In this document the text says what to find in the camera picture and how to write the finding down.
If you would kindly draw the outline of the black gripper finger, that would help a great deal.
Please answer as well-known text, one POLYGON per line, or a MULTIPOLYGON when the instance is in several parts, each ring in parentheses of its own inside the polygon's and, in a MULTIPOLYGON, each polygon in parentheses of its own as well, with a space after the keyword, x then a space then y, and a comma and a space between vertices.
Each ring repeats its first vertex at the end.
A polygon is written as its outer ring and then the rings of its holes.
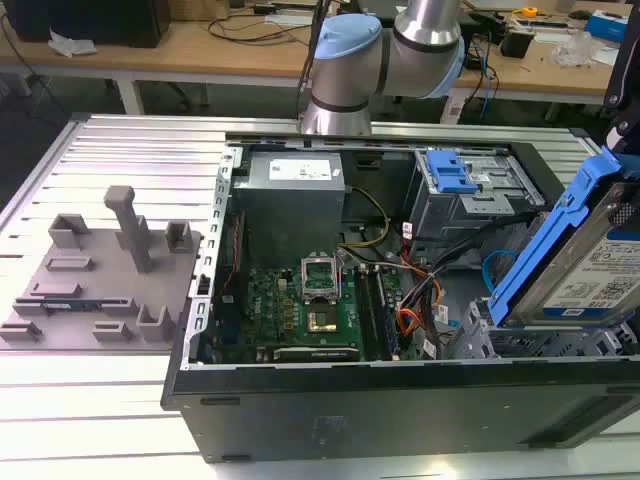
POLYGON ((611 226, 624 226, 638 215, 638 206, 633 203, 617 204, 610 213, 611 226))

